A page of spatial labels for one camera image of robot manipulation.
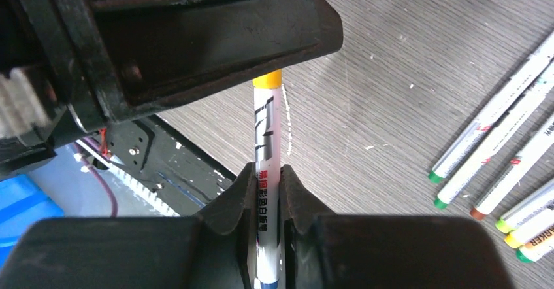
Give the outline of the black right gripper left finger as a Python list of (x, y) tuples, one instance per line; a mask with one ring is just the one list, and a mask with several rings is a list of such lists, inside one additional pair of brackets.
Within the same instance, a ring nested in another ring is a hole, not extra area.
[(33, 224), (2, 288), (252, 288), (255, 172), (193, 216), (53, 218)]

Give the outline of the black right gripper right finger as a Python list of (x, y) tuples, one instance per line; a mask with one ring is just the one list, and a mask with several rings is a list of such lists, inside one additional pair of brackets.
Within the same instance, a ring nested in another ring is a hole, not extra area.
[(513, 288), (493, 240), (452, 216), (337, 214), (281, 170), (286, 288)]

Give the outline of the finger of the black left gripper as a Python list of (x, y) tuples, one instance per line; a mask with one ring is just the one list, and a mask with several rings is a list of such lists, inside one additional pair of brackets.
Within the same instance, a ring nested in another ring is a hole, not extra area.
[(78, 123), (142, 118), (338, 51), (326, 0), (68, 0), (67, 28), (92, 99)]

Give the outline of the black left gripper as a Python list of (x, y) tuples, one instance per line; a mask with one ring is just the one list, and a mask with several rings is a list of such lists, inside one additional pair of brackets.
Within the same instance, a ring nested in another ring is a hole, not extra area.
[(106, 61), (86, 0), (1, 0), (2, 179), (107, 125)]

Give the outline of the brown cap marker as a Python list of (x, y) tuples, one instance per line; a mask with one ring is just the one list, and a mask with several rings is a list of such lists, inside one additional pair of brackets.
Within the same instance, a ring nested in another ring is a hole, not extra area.
[(553, 145), (553, 114), (542, 124), (506, 168), (470, 210), (470, 216), (482, 220), (502, 202), (531, 167)]

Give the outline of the purple cap marker green end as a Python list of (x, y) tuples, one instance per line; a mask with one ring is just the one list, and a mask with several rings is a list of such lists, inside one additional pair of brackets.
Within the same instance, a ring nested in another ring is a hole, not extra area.
[(553, 34), (529, 54), (505, 85), (488, 101), (476, 117), (455, 139), (431, 168), (428, 179), (439, 183), (461, 163), (462, 159), (481, 141), (513, 102), (537, 78), (553, 59)]

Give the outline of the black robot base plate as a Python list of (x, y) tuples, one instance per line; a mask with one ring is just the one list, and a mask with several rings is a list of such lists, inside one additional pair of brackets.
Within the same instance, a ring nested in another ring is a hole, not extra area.
[(158, 116), (109, 127), (79, 143), (166, 216), (194, 214), (236, 179)]

